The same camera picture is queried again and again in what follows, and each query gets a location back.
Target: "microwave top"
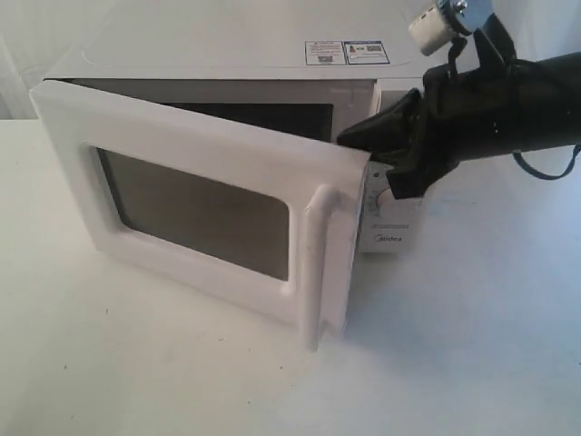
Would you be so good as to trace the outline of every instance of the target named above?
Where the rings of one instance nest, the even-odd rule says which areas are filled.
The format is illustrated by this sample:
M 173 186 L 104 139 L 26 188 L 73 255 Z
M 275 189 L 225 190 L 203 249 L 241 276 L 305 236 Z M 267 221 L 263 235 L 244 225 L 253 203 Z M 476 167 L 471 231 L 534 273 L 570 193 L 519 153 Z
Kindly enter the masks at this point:
M 367 80 L 433 66 L 406 0 L 121 0 L 47 78 Z

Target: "microwave window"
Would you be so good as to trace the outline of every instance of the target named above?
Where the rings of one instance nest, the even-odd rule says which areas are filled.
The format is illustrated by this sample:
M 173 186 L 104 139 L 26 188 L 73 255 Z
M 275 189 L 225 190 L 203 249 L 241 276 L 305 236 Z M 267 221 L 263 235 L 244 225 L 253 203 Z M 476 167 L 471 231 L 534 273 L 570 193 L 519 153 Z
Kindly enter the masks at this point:
M 289 278 L 289 209 L 276 199 L 97 149 L 123 224 L 280 280 Z
M 327 143 L 331 140 L 332 104 L 168 103 L 165 105 Z

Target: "robotic arm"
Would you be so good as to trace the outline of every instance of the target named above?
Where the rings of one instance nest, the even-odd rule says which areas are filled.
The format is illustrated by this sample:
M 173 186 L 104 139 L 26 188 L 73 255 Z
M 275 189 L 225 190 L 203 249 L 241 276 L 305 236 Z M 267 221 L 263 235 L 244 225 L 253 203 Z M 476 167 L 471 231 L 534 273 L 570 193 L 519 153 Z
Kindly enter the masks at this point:
M 451 42 L 448 64 L 428 70 L 424 94 L 413 89 L 386 111 L 344 131 L 338 144 L 390 165 L 397 199 L 419 198 L 463 161 L 513 154 L 543 180 L 522 153 L 581 143 L 581 53 L 533 63 L 514 42 L 491 0 L 438 0 L 410 26 L 424 55 Z M 480 67 L 458 74 L 456 61 L 473 35 Z

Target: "white table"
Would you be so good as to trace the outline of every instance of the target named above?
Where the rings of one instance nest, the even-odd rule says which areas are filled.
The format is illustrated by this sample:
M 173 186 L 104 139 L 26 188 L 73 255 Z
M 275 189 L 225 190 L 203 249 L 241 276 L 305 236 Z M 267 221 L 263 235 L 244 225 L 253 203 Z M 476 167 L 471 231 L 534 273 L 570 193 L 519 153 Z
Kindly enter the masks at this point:
M 581 169 L 463 164 L 318 353 L 95 251 L 38 122 L 0 122 L 0 169 L 0 434 L 581 434 Z

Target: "white backdrop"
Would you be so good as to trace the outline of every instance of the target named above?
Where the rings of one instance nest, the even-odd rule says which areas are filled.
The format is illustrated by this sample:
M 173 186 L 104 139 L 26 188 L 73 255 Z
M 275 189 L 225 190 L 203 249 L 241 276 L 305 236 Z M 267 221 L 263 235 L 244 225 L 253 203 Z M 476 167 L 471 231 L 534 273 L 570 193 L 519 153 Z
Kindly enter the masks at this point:
M 428 0 L 408 1 L 419 10 Z M 0 1 L 0 119 L 35 117 L 28 90 L 116 2 Z M 581 27 L 574 26 L 581 19 L 581 0 L 495 0 L 495 5 L 517 41 L 521 57 L 538 59 L 581 51 Z

